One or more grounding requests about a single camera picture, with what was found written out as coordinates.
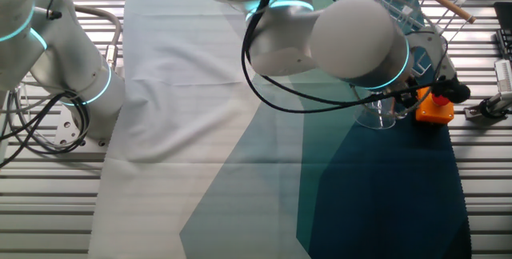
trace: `cable bundle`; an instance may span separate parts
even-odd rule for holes
[[[55,104],[62,98],[68,98],[78,111],[78,116],[80,119],[80,134],[77,136],[77,139],[66,144],[55,145],[51,143],[49,140],[45,139],[43,136],[36,136],[37,128],[41,124],[44,117],[50,112],[51,108],[55,106]],[[16,137],[20,146],[18,149],[7,159],[5,159],[2,163],[0,163],[0,169],[5,165],[11,163],[25,148],[28,150],[41,154],[41,155],[55,155],[62,153],[69,153],[75,149],[77,149],[84,141],[87,130],[90,124],[90,116],[89,111],[87,109],[87,105],[85,102],[80,99],[80,97],[76,93],[72,93],[70,91],[66,91],[64,93],[53,96],[48,103],[46,103],[45,107],[32,119],[28,122],[23,116],[23,112],[26,109],[20,108],[21,103],[18,98],[18,91],[10,91],[7,97],[7,109],[3,112],[6,113],[6,123],[9,125],[11,132],[8,134],[4,134],[0,137],[0,141],[6,140],[11,137]],[[18,116],[22,126],[15,129],[13,124],[12,114]],[[22,131],[26,131],[27,135],[25,138],[20,137],[20,133]],[[33,139],[38,145],[40,145],[45,151],[35,149],[29,145],[30,139]]]

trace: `white cylinder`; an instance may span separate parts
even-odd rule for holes
[[[374,0],[327,7],[314,25],[311,54],[328,74],[370,90],[405,80],[413,62],[403,33]]]

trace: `white cloth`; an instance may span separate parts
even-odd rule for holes
[[[102,171],[89,258],[309,258],[296,238],[304,117],[262,108],[251,93],[240,67],[243,14],[212,0],[127,0],[124,27],[126,101]],[[354,99],[316,71],[294,82],[313,95],[337,86],[327,89],[330,98]],[[258,88],[280,106],[318,107]],[[353,112],[334,114],[329,136],[343,137]],[[251,124],[261,139],[249,144],[250,155],[234,156]],[[189,222],[210,237],[186,250],[194,238],[182,242],[181,232],[206,192],[226,204],[210,221]],[[222,229],[209,227],[220,221]]]

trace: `glowing blue ring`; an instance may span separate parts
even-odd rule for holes
[[[366,88],[366,90],[376,90],[376,89],[380,89],[382,87],[386,87],[388,86],[389,84],[393,83],[393,81],[397,80],[397,78],[400,77],[400,75],[402,75],[402,73],[406,70],[406,67],[407,67],[407,63],[409,63],[409,56],[410,56],[410,51],[409,51],[409,41],[407,41],[406,39],[406,45],[407,45],[407,58],[406,58],[406,63],[403,64],[403,67],[402,67],[402,70],[400,70],[400,72],[398,72],[397,76],[395,76],[393,79],[389,80],[387,83],[385,84],[382,84],[381,86],[377,86],[377,87],[370,87],[370,88]]]
[[[45,39],[41,35],[39,35],[39,33],[36,30],[34,30],[34,28],[30,28],[30,34],[32,34],[32,36],[34,36],[41,43],[42,47],[45,50],[48,48]]]
[[[300,7],[305,7],[311,11],[314,11],[314,7],[311,4],[309,4],[308,2],[300,1],[300,0],[282,0],[282,1],[274,2],[274,3],[270,4],[270,8],[283,7],[283,6],[300,6]],[[248,15],[246,16],[246,21],[251,16],[254,15],[256,10],[257,10],[257,8],[254,8],[251,12],[248,13]]]
[[[86,101],[86,102],[83,102],[83,105],[85,104],[90,104],[91,102],[93,102],[94,100],[100,98],[100,96],[102,96],[106,90],[109,88],[109,84],[110,84],[110,79],[112,79],[112,69],[109,68],[109,79],[106,81],[106,84],[105,84],[105,87],[103,88],[102,92],[100,92],[98,95],[94,96],[93,98],[91,98],[90,100]],[[74,106],[74,104],[70,104],[70,103],[65,103],[63,102],[62,104],[64,105],[67,105],[67,106]]]
[[[35,10],[35,4],[33,3],[32,10],[30,11],[29,17],[25,20],[25,22],[18,29],[16,29],[13,33],[7,34],[6,36],[1,37],[0,42],[9,40],[9,39],[13,38],[14,36],[20,34],[22,31],[24,31],[24,29],[30,24],[30,21],[32,20],[32,16],[34,16],[34,10]]]

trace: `wire rack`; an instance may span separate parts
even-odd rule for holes
[[[422,12],[422,8],[426,4],[426,0],[410,0],[405,4],[403,0],[376,0],[380,2],[391,14],[391,17],[396,21],[398,26],[402,28],[404,33],[408,33],[414,30],[421,30],[426,27],[431,27],[432,30],[438,35],[442,36],[446,30],[450,27],[455,19],[463,19],[449,8],[443,12],[439,18],[429,18]],[[452,3],[462,8],[467,0],[454,0]],[[454,38],[461,32],[461,30],[474,19],[472,16],[463,19],[464,23],[456,30],[455,34],[451,38],[446,38],[447,44],[450,44]],[[423,52],[419,56],[415,56],[414,67],[412,73],[416,78],[422,77],[426,71],[432,67],[430,60],[425,60],[427,57],[426,52]]]

